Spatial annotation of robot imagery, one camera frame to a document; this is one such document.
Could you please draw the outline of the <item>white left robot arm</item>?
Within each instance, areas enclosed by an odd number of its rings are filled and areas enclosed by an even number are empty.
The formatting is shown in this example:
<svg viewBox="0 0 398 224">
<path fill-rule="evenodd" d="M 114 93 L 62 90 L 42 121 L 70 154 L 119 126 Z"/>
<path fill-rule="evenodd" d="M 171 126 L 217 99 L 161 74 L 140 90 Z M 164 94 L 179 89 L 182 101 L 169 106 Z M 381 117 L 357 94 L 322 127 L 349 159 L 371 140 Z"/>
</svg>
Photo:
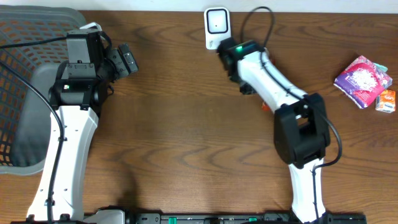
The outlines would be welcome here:
<svg viewBox="0 0 398 224">
<path fill-rule="evenodd" d="M 49 89 L 51 134 L 38 191 L 26 223 L 84 223 L 83 181 L 101 108 L 115 81 L 138 72 L 128 46 L 114 48 L 98 24 L 71 30 L 68 60 Z"/>
</svg>

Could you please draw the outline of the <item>red Top chocolate bar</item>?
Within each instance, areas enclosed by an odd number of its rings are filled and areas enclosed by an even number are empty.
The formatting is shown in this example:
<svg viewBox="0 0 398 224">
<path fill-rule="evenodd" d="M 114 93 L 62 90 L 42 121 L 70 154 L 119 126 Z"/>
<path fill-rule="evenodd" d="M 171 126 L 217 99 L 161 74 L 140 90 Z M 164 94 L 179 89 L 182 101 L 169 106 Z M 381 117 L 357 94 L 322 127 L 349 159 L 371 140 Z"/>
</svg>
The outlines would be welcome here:
<svg viewBox="0 0 398 224">
<path fill-rule="evenodd" d="M 265 102 L 263 102 L 262 103 L 262 110 L 263 111 L 270 111 L 271 109 L 269 108 L 269 106 Z"/>
</svg>

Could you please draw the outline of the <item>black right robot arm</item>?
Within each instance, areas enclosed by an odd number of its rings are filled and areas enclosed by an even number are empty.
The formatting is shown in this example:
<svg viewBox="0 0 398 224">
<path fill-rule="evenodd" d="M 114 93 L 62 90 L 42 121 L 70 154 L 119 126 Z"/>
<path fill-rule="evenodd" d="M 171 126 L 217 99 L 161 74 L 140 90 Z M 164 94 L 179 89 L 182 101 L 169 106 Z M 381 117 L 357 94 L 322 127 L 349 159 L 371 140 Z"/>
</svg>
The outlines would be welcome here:
<svg viewBox="0 0 398 224">
<path fill-rule="evenodd" d="M 323 164 L 330 144 L 323 98 L 292 84 L 253 40 L 238 44 L 230 37 L 216 52 L 241 93 L 257 93 L 273 112 L 274 147 L 289 167 L 293 214 L 301 223 L 315 223 L 326 212 L 320 172 L 315 169 Z"/>
</svg>

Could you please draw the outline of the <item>teal white snack packet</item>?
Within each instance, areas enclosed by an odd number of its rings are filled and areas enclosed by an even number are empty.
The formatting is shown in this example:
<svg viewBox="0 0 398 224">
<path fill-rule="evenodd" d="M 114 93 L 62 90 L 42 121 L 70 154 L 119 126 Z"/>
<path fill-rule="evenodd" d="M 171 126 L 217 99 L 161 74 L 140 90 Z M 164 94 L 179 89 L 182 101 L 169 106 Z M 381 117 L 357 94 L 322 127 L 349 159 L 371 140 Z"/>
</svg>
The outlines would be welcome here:
<svg viewBox="0 0 398 224">
<path fill-rule="evenodd" d="M 387 67 L 385 67 L 385 66 L 383 66 L 383 65 L 380 65 L 380 64 L 378 64 L 378 63 L 374 63 L 375 64 L 375 66 L 378 68 L 378 69 L 380 69 L 381 71 L 383 71 L 383 72 L 387 72 L 388 71 L 388 68 Z"/>
</svg>

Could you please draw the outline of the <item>red blue noodle packet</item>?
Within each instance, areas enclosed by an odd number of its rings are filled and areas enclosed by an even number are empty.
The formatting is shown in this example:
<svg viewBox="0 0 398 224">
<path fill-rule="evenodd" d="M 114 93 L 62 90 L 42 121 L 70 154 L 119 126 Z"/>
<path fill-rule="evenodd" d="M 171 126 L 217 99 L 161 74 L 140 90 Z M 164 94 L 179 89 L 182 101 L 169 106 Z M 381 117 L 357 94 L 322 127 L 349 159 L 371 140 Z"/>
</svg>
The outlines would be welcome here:
<svg viewBox="0 0 398 224">
<path fill-rule="evenodd" d="M 360 55 L 335 78 L 333 85 L 358 108 L 365 109 L 392 85 L 392 78 L 374 62 Z"/>
</svg>

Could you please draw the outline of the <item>small orange carton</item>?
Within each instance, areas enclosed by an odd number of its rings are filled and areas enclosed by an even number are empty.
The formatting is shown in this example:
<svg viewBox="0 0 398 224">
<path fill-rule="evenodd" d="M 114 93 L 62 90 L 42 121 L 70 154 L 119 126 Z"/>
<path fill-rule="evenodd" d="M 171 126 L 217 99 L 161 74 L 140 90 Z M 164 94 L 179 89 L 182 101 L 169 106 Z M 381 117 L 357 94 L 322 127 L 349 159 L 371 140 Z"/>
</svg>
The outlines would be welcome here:
<svg viewBox="0 0 398 224">
<path fill-rule="evenodd" d="M 392 113 L 396 110 L 396 92 L 394 90 L 384 90 L 376 98 L 376 111 Z"/>
</svg>

